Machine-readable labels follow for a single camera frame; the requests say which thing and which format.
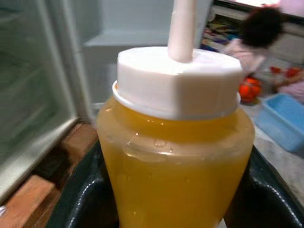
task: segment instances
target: white nozzle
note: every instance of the white nozzle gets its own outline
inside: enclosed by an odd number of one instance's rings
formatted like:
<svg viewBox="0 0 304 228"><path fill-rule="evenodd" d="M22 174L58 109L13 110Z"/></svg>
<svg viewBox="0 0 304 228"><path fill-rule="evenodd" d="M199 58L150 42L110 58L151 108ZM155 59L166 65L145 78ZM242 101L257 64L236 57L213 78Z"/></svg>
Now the white nozzle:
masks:
<svg viewBox="0 0 304 228"><path fill-rule="evenodd" d="M171 59L187 63L193 58L197 0L175 0L168 42Z"/></svg>

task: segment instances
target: refrigerator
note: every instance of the refrigerator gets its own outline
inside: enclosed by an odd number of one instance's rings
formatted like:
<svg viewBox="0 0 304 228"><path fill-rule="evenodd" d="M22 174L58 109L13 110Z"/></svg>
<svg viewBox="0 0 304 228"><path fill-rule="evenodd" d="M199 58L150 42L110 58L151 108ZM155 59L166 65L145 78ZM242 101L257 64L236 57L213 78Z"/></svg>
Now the refrigerator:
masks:
<svg viewBox="0 0 304 228"><path fill-rule="evenodd" d="M198 0L199 47L211 0ZM79 120L95 125L116 59L166 46L173 0L0 0L0 204Z"/></svg>

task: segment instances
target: orange juice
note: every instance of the orange juice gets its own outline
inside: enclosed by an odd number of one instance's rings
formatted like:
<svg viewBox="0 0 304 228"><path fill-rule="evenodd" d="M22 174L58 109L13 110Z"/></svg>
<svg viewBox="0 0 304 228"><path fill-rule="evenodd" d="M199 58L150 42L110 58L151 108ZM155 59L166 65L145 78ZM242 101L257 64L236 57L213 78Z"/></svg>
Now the orange juice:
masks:
<svg viewBox="0 0 304 228"><path fill-rule="evenodd" d="M171 121L111 98L97 122L120 228L217 227L252 148L254 128L244 111Z"/></svg>

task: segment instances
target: dark hair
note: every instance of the dark hair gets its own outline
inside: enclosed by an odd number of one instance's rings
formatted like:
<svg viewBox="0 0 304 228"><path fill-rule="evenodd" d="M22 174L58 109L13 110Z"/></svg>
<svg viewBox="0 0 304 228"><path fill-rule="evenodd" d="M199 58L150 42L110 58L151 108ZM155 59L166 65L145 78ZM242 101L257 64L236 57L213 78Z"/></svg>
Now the dark hair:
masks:
<svg viewBox="0 0 304 228"><path fill-rule="evenodd" d="M272 7L258 8L244 20L241 27L243 44L267 48L283 31L283 15Z"/></svg>

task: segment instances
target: plastic bottle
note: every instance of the plastic bottle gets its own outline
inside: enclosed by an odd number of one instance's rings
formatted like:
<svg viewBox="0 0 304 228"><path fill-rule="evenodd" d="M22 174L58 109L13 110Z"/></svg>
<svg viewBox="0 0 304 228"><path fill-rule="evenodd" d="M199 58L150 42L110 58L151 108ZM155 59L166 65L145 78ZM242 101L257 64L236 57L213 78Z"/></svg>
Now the plastic bottle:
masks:
<svg viewBox="0 0 304 228"><path fill-rule="evenodd" d="M193 49L195 3L175 1L168 48L119 54L98 115L120 228L214 228L247 165L254 128L238 108L241 64Z"/></svg>

